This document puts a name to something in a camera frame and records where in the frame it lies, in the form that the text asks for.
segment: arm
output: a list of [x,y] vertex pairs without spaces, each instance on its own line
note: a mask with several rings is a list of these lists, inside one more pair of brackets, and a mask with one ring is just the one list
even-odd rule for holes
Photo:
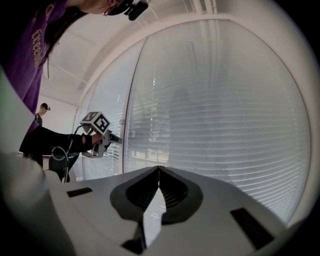
[[29,154],[51,155],[51,147],[58,146],[67,151],[71,140],[73,140],[70,153],[80,153],[90,150],[101,139],[102,135],[99,133],[93,136],[61,134],[38,126],[24,137],[20,151]]

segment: white ceiling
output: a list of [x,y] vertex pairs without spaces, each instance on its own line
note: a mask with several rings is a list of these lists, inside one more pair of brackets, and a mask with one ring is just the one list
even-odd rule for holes
[[[93,72],[121,40],[154,22],[195,12],[194,0],[148,2],[149,8],[136,21],[130,21],[124,14],[108,17],[88,14],[75,22],[55,46],[48,70],[45,64],[40,94],[77,106]],[[200,2],[205,12],[205,2]]]

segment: camera mounted on cap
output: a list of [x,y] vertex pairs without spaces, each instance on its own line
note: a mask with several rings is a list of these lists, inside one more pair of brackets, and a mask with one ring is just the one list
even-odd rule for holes
[[123,12],[127,15],[130,21],[135,21],[148,7],[146,0],[140,0],[138,3],[133,3],[134,0],[124,0],[121,5],[112,10],[108,15],[118,15]]

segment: purple t-shirt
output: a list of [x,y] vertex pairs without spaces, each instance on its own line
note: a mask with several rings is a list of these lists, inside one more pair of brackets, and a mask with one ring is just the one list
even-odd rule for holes
[[[38,10],[28,22],[17,48],[10,57],[4,72],[26,107],[36,113],[40,91],[44,58],[48,49],[45,31],[48,24],[60,18],[66,10],[67,0],[52,0],[46,8]],[[28,130],[33,131],[38,124],[34,121]]]

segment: white horizontal blinds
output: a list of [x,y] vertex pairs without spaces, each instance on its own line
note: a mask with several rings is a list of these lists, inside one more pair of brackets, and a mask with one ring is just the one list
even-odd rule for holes
[[[89,111],[102,111],[111,122],[109,130],[120,137],[126,95],[130,89],[143,41],[113,61],[101,74],[89,104]],[[105,178],[119,173],[119,144],[111,144],[102,158],[83,158],[84,179]]]
[[148,37],[126,119],[124,171],[166,165],[231,182],[287,222],[308,173],[310,134],[290,73],[230,21]]

